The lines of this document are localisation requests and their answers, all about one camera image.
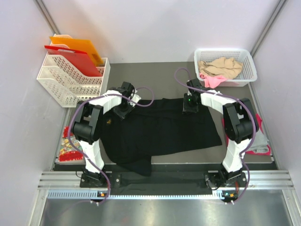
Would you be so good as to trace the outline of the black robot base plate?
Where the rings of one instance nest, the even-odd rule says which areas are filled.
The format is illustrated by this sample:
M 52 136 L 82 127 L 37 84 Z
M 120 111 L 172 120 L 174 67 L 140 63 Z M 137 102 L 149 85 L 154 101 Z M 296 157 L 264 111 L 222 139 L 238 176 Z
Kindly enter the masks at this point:
M 245 185 L 245 174 L 228 173 L 221 164 L 151 164 L 147 167 L 106 165 L 104 175 L 81 175 L 81 188 L 107 188 L 112 195 L 197 195 L 217 187 Z

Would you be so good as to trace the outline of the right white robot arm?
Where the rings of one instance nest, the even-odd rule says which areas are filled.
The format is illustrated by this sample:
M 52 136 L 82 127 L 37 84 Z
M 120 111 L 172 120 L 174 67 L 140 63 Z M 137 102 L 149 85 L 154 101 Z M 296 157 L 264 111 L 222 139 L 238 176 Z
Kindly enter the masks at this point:
M 214 89 L 203 87 L 198 79 L 187 81 L 189 92 L 184 95 L 184 109 L 196 110 L 198 105 L 210 107 L 223 115 L 227 151 L 218 178 L 218 186 L 231 186 L 241 176 L 245 152 L 255 140 L 259 126 L 248 98 L 237 99 Z

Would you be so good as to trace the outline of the black t-shirt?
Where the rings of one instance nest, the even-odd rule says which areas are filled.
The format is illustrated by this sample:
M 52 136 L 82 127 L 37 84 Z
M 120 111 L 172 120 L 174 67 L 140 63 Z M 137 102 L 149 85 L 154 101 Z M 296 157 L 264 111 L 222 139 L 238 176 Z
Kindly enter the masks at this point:
M 222 145 L 208 107 L 183 114 L 183 99 L 141 100 L 121 119 L 104 115 L 100 140 L 111 161 L 140 174 L 151 175 L 151 158 Z

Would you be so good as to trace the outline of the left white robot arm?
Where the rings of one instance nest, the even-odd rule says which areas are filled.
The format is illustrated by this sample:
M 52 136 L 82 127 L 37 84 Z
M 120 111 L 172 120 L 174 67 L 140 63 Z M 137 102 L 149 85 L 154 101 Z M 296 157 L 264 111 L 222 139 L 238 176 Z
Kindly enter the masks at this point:
M 104 114 L 112 110 L 123 120 L 140 99 L 134 86 L 123 82 L 120 88 L 111 88 L 98 97 L 78 102 L 71 133 L 85 154 L 86 166 L 82 170 L 80 187 L 97 188 L 107 185 L 99 146 L 102 125 L 107 121 Z

